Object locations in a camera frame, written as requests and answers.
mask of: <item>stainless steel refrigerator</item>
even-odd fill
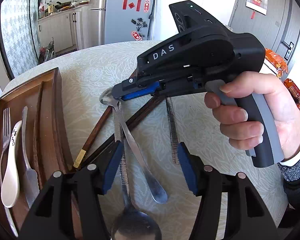
[[[90,0],[91,45],[151,40],[154,8],[155,0]]]

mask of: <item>sleeve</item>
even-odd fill
[[[278,163],[283,174],[283,189],[289,203],[295,209],[300,208],[300,152],[292,159]]]

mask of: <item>metal rivet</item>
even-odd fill
[[[62,175],[61,171],[55,171],[53,173],[53,177],[55,177],[55,178],[59,178],[61,175]]]
[[[212,168],[210,165],[205,165],[205,166],[203,167],[203,169],[204,169],[205,171],[207,171],[207,172],[210,172],[210,171],[213,170],[213,168]]]
[[[87,166],[87,169],[89,170],[89,171],[93,171],[93,170],[95,170],[97,168],[97,165],[95,165],[95,164],[89,164],[88,166]]]
[[[239,177],[240,179],[245,179],[247,176],[246,176],[246,174],[244,174],[243,172],[239,172],[239,173],[238,173],[238,177]]]

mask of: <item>houndstooth patterned curtain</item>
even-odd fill
[[[38,64],[39,41],[34,24],[38,18],[38,0],[30,2],[30,13],[29,0],[4,0],[1,4],[2,39],[15,77]]]

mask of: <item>white patterned tablecloth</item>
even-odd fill
[[[12,80],[4,93],[34,76],[59,67],[62,76],[62,102],[66,133],[72,157],[75,159],[87,137],[103,114],[106,106],[99,102],[100,94],[108,87],[127,79],[137,65],[137,56],[157,41],[132,41],[108,44],[73,52],[43,63]],[[150,96],[122,104],[126,119],[131,117]],[[212,165],[220,173],[247,174],[266,203],[276,225],[284,214],[287,197],[282,188],[282,176],[276,165],[255,168],[244,151],[232,148],[219,131],[210,109],[203,101],[204,94],[172,98],[180,141],[186,143],[191,154],[198,155],[204,164]],[[113,133],[112,118],[95,141],[93,152]],[[187,188],[181,167],[171,159],[170,135],[165,102],[152,111],[133,130],[133,136],[156,178],[166,189],[166,204],[153,201],[134,155],[125,144],[130,190],[135,206],[151,215],[159,224],[163,240],[188,239],[199,208],[200,197]],[[123,210],[120,176],[117,173],[112,189],[100,197],[101,208],[108,228]],[[221,220],[217,239],[223,238],[226,219],[226,195],[222,199]]]

